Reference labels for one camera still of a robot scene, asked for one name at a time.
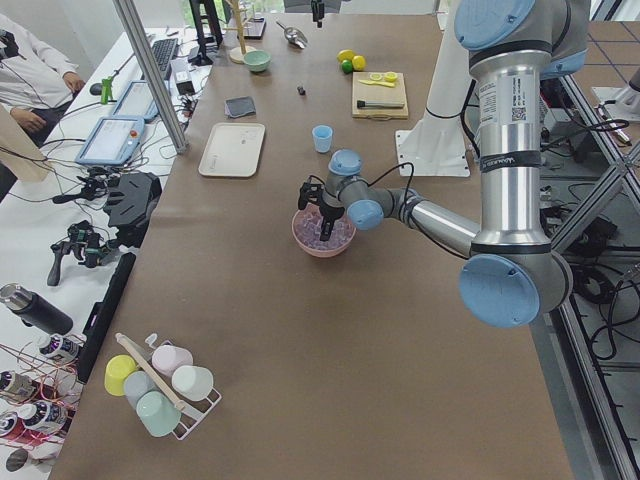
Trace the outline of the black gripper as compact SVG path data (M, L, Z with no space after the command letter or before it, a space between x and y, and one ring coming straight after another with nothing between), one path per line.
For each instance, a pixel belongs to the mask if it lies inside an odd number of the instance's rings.
M327 242L331 236L337 231L340 225L340 218L344 215L345 209L335 196L328 192L320 195L319 209L322 214L323 221L321 224L320 240Z

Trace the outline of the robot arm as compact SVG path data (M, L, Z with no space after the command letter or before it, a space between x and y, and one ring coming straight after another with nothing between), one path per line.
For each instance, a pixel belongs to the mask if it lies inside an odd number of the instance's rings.
M328 176L305 184L300 206L317 205L321 238L348 217L360 230L394 218L465 263L463 303L486 324L525 325L557 308L572 289L567 262L540 223L543 80L578 71L586 58L586 1L464 1L453 18L479 95L482 217L472 222L410 188L380 189L360 174L360 156L335 152Z

